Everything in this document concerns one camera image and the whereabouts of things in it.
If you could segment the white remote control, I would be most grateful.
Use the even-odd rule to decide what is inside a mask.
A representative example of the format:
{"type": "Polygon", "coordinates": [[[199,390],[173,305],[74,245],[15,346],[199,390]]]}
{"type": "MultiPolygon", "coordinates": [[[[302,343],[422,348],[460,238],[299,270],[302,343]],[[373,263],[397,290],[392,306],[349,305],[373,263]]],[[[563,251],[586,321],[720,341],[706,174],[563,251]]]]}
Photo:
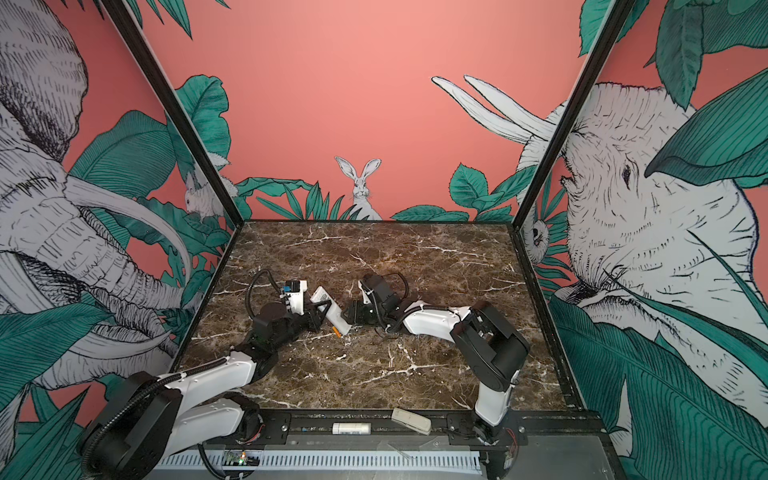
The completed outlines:
{"type": "Polygon", "coordinates": [[[336,327],[343,337],[349,334],[351,325],[342,317],[340,306],[322,286],[317,287],[310,300],[319,309],[321,316],[327,319],[332,327],[336,327]]]}

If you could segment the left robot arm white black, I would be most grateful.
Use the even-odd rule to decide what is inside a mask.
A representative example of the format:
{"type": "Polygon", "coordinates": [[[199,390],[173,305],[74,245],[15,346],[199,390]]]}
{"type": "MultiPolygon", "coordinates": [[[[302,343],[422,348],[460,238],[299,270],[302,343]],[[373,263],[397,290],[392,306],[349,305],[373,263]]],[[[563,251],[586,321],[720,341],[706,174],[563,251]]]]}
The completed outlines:
{"type": "Polygon", "coordinates": [[[278,301],[259,311],[245,303],[251,330],[227,355],[172,374],[138,372],[123,382],[78,442],[84,476],[142,479],[164,458],[202,449],[210,439],[249,444],[261,436],[260,406],[238,388],[264,378],[282,346],[341,317],[323,288],[308,295],[302,280],[270,285],[278,301]]]}

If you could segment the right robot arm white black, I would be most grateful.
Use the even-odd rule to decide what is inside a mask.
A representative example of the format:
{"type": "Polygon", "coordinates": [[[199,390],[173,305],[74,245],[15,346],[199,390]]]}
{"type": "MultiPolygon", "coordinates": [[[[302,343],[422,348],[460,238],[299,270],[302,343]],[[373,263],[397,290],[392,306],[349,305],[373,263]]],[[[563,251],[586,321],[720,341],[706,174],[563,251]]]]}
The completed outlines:
{"type": "Polygon", "coordinates": [[[515,383],[530,353],[530,344],[493,304],[478,300],[470,306],[435,305],[410,295],[407,279],[398,294],[390,274],[369,273],[358,282],[362,298],[342,312],[352,324],[382,328],[387,334],[403,330],[452,342],[479,381],[472,434],[494,443],[509,428],[507,420],[515,383]]]}

